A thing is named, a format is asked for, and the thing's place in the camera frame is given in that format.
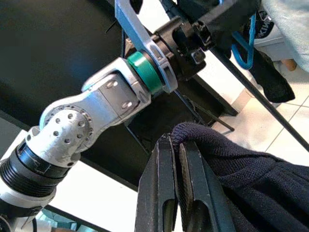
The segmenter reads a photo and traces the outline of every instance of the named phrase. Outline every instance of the silver metal link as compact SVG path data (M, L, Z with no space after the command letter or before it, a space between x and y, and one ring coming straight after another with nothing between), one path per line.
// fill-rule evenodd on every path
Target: silver metal link
M68 168L79 159L76 153L91 135L86 112L71 107L57 107L47 118L43 130L33 127L26 136L28 147L41 159L58 167Z
M73 128L75 127L74 125L70 129L71 134L69 136L65 133L63 136L59 134L62 140L65 139L64 135L68 138L74 138L71 141L75 142L74 146L66 152L68 156L58 157L58 159L51 159L49 157L48 162L60 167L68 165L69 162L75 162L72 160L72 157L70 160L68 159L69 153L71 154L73 150L75 150L75 153L87 150L108 127L124 122L150 103L151 94L135 71L126 60L121 58L116 59L90 77L83 85L81 94L58 100L44 110L40 119L41 132L38 135L42 135L42 138L39 139L40 141L46 139L46 136L50 136L52 132L51 128L54 128L54 126L49 125L51 122L56 122L59 112L65 112L66 117L69 111L81 113L85 118L84 123L85 125L87 124L87 128L89 129L89 131L85 130L80 132ZM83 136L81 139L82 142L78 147L76 147L78 145L77 141L79 141L76 139L77 134ZM59 141L57 146L65 147L66 144L63 141ZM37 148L36 151L32 151L37 155L37 152L39 154L47 154L47 150L43 151L43 149L42 146L40 149Z

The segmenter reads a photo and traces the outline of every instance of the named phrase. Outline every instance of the bolt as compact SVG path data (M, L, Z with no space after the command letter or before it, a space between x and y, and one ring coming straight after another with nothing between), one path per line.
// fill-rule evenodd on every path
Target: bolt
M194 52L191 53L191 56L195 62L195 64L200 64L204 61L205 59L205 53L201 50L201 49L198 49Z
M126 110L126 109L130 108L131 106L132 106L132 102L126 101L122 104L121 109Z
M115 80L110 80L107 84L106 84L106 88L112 88L112 87L116 87L118 85L118 82Z

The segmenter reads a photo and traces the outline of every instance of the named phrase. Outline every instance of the dark blue knit fabric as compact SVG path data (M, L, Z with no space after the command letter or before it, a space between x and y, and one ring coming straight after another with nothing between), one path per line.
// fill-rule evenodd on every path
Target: dark blue knit fabric
M171 139L176 154L182 142L196 142L224 188L237 231L309 232L309 167L245 149L195 123L177 125Z

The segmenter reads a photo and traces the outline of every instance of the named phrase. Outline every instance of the tile floor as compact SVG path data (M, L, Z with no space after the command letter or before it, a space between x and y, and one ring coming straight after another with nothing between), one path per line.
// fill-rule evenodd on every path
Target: tile floor
M299 67L289 72L284 66L277 69L295 92L295 100L277 106L278 111L309 142L309 73ZM264 151L291 163L309 166L309 153L258 102L251 98L236 116L222 116L235 128L230 132L219 123L213 128L235 143L257 151Z

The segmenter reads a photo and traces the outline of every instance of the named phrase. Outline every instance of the blue hook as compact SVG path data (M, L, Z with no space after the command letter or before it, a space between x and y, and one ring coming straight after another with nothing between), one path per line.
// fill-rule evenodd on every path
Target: blue hook
M232 45L232 52L235 56L237 63L243 69L250 69L253 66L253 54L254 54L254 37L255 37L255 14L251 16L250 31L249 31L249 44L239 34L238 31L232 33L233 38L247 51L247 63L245 63L235 44Z

